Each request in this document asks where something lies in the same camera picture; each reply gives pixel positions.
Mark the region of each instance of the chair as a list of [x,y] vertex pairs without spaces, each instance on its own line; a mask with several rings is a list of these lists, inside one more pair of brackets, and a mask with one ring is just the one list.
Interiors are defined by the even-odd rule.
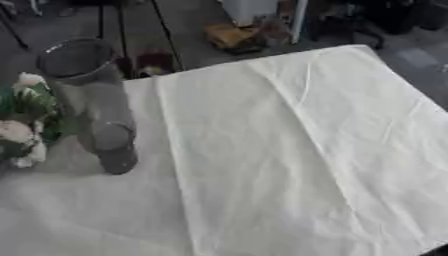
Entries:
[[[123,6],[128,4],[128,0],[72,0],[72,4],[74,5],[90,5],[90,6],[98,6],[98,38],[102,39],[104,37],[104,7],[105,6],[113,6],[117,10],[117,17],[120,29],[120,39],[123,51],[123,58],[117,61],[118,66],[123,71],[126,78],[134,77],[134,68],[132,64],[132,60],[129,58],[128,47],[127,47],[127,38],[126,38],[126,26],[125,26],[125,18],[123,12]],[[174,54],[174,57],[179,65],[179,68],[183,70],[182,61],[180,59],[179,54],[176,51],[176,47],[171,38],[171,32],[169,31],[163,16],[160,12],[160,8],[156,2],[156,0],[151,0],[155,13],[160,21],[162,29],[165,33],[165,36],[168,39],[171,50]]]
[[342,16],[323,16],[318,20],[311,31],[311,39],[318,41],[321,36],[327,34],[343,33],[350,43],[356,43],[356,34],[362,34],[376,40],[375,49],[384,47],[384,37],[374,32],[367,26],[366,9],[369,8],[369,0],[343,1],[344,13]]

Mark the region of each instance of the white cabinet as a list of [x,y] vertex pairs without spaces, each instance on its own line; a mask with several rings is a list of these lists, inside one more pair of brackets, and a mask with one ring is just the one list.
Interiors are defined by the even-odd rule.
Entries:
[[238,26],[248,26],[257,16],[277,11],[278,0],[222,0],[223,8]]

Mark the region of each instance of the floor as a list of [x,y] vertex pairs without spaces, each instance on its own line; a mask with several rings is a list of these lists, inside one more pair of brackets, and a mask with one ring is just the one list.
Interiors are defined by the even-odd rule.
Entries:
[[[257,54],[231,56],[213,48],[203,35],[204,26],[229,21],[216,0],[159,0],[158,3],[185,69],[344,43],[334,38],[323,38],[320,42],[311,42],[305,38],[293,46],[267,49]],[[95,8],[79,9],[70,17],[59,17],[58,14],[63,8],[60,4],[42,6],[44,17],[30,15],[27,8],[26,5],[21,6],[24,14],[18,17],[14,25],[24,40],[31,45],[31,52],[18,48],[6,31],[0,29],[2,85],[13,83],[20,72],[37,72],[36,53],[56,42],[97,35]],[[132,56],[154,47],[169,50],[168,41],[150,2],[134,4],[126,9],[126,27]],[[387,46],[378,51],[378,55],[394,71],[448,110],[448,30],[430,32],[414,29],[407,35],[386,37]],[[106,39],[120,51],[116,13],[113,9],[106,11]]]

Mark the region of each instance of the table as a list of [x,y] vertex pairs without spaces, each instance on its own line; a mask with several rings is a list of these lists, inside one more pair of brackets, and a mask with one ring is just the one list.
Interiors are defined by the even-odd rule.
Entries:
[[364,46],[128,82],[140,162],[74,138],[0,184],[28,255],[419,255],[448,241],[448,116]]

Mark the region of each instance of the glass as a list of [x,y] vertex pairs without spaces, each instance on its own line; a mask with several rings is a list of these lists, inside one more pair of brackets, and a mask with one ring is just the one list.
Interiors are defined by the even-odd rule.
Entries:
[[63,42],[43,52],[37,66],[77,121],[81,144],[98,156],[105,171],[123,174],[137,163],[135,124],[115,53],[99,39]]

